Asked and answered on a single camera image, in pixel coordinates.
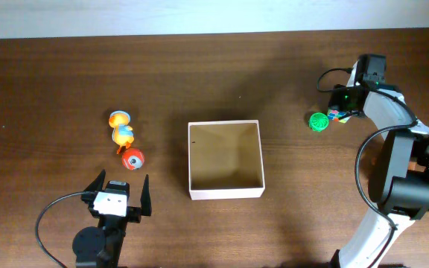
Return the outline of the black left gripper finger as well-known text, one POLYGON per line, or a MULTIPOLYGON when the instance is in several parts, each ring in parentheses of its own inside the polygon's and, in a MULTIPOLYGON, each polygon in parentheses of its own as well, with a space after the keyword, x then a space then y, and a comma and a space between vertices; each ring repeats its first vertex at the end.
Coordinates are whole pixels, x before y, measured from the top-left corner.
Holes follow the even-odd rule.
POLYGON ((152 205, 150 198, 150 187, 149 187, 149 175, 147 174, 144 178, 144 184, 142 188, 142 194, 140 198, 141 204, 141 215, 150 217, 152 214, 152 205))
POLYGON ((97 177, 84 189, 84 191, 101 191, 104 186, 106 171, 103 169, 97 177))

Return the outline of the colourful puzzle cube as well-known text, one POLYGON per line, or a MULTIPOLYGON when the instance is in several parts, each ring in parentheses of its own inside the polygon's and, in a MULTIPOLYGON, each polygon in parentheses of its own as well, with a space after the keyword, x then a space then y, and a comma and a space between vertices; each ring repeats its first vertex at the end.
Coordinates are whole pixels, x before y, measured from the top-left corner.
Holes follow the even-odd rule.
POLYGON ((345 124, 350 118, 351 114, 348 112, 338 111, 336 109, 328 109, 327 117, 331 121, 337 121, 345 124))

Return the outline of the green ridged ball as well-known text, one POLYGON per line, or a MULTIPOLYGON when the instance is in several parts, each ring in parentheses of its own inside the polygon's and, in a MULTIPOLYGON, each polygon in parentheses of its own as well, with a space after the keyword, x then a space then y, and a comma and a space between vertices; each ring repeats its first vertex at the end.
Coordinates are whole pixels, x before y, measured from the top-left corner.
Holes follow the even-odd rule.
POLYGON ((312 114, 308 121, 308 126, 314 132, 322 132, 328 127, 328 124, 328 116, 321 112, 315 112, 314 114, 312 114))

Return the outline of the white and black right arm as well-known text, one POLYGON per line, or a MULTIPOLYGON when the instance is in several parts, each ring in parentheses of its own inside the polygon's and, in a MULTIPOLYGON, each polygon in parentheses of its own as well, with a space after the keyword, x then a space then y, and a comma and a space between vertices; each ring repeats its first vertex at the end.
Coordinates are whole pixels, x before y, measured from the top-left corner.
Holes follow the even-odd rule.
POLYGON ((378 267, 398 236, 429 212, 429 127, 407 106, 397 86, 387 84, 387 59, 361 54, 349 81, 330 90, 327 117, 347 122, 369 118, 377 130, 361 144, 355 184, 368 210, 352 239, 338 249, 330 267, 378 267), (384 143, 364 190, 360 156, 375 137, 384 143))

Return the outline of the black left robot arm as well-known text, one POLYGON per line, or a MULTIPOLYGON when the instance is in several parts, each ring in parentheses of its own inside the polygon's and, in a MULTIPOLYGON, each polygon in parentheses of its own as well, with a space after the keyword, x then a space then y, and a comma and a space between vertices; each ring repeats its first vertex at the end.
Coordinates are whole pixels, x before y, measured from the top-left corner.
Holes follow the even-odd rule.
POLYGON ((72 242, 76 267, 117 267, 128 223, 140 223, 152 214, 149 176, 144 178, 140 206, 128 205, 130 184, 111 180, 106 172, 99 175, 84 190, 81 200, 89 213, 98 219, 97 226, 80 230, 72 242))

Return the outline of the red and grey ball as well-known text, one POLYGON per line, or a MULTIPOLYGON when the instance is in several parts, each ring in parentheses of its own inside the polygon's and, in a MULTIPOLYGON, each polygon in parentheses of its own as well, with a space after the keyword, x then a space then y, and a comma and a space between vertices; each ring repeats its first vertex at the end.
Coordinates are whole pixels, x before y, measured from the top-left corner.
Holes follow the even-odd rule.
POLYGON ((128 170, 140 169, 144 164, 144 154, 140 149, 129 148, 122 154, 122 164, 128 170))

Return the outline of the orange duck toy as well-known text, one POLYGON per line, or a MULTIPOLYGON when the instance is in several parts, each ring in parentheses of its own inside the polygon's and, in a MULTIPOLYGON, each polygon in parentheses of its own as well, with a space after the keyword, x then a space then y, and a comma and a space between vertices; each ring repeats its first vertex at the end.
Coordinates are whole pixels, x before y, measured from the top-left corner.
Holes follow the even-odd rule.
POLYGON ((117 154, 122 148, 130 148, 135 141, 133 128, 129 125, 130 115, 125 111, 114 111, 109 116, 109 126, 113 128, 112 140, 119 146, 117 154))

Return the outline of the pink cardboard box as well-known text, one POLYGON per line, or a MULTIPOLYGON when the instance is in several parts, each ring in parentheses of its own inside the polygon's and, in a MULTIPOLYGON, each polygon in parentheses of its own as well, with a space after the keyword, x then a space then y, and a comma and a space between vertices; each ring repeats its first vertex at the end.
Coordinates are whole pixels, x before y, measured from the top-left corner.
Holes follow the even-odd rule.
POLYGON ((257 120, 188 123, 192 200, 259 198, 265 190, 257 120))

